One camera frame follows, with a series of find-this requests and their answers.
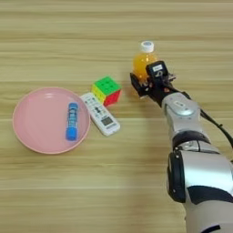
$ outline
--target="wood grain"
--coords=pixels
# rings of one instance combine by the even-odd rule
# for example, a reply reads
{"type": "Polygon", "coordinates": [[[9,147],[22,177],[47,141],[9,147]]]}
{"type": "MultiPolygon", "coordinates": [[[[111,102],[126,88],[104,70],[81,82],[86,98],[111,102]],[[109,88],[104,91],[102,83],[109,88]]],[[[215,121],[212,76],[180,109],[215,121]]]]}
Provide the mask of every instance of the wood grain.
{"type": "MultiPolygon", "coordinates": [[[[167,123],[129,82],[141,40],[184,89],[233,134],[231,0],[0,1],[0,228],[4,233],[185,232],[185,212],[166,192],[167,123]],[[121,130],[94,125],[72,152],[42,156],[12,129],[16,103],[42,86],[79,95],[102,76],[121,84],[110,111],[121,130]]],[[[231,158],[227,140],[203,121],[231,158]]]]}

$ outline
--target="cable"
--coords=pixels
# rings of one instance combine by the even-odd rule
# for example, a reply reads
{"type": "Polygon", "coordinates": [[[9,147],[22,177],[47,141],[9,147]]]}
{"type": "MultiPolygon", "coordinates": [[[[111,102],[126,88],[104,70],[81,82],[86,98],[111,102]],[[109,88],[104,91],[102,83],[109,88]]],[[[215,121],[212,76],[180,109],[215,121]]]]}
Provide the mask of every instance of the cable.
{"type": "MultiPolygon", "coordinates": [[[[190,95],[186,92],[180,92],[179,90],[175,89],[170,84],[163,83],[164,87],[170,89],[174,92],[179,92],[186,96],[188,99],[191,99],[190,95]]],[[[206,119],[207,121],[211,122],[213,125],[215,125],[218,129],[221,130],[221,132],[225,135],[225,137],[228,139],[228,142],[230,143],[231,147],[233,148],[233,137],[229,134],[229,132],[223,127],[222,124],[217,123],[210,115],[208,115],[203,109],[200,109],[200,115],[206,119]]]]}

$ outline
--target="pink plate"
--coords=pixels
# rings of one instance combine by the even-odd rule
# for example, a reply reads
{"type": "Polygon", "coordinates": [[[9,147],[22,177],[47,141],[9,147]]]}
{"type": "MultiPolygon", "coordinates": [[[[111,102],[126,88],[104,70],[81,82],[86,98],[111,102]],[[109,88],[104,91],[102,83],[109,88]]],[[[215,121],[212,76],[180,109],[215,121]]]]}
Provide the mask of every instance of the pink plate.
{"type": "Polygon", "coordinates": [[[18,139],[44,154],[60,154],[77,147],[90,127],[88,110],[76,94],[63,88],[46,87],[25,96],[15,108],[13,128],[18,139]],[[78,139],[66,140],[68,105],[78,103],[78,139]]]}

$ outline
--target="orange juice bottle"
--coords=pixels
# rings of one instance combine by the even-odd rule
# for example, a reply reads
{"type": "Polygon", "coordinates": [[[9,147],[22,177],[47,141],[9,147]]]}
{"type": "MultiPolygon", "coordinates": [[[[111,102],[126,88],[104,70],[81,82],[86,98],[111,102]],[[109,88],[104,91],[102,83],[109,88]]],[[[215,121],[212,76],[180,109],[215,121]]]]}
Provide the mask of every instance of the orange juice bottle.
{"type": "Polygon", "coordinates": [[[148,75],[146,71],[147,65],[157,61],[157,56],[154,53],[154,43],[144,41],[141,43],[141,53],[136,55],[133,61],[133,73],[138,80],[143,83],[147,81],[148,75]]]}

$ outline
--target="remote control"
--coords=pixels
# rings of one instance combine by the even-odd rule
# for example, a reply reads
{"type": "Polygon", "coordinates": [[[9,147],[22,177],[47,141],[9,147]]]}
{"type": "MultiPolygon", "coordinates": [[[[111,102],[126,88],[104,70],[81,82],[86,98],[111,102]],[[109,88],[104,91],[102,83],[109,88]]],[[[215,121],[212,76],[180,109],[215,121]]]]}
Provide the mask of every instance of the remote control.
{"type": "Polygon", "coordinates": [[[86,104],[92,120],[105,136],[110,136],[120,129],[120,124],[93,93],[86,93],[81,96],[81,99],[86,104]]]}

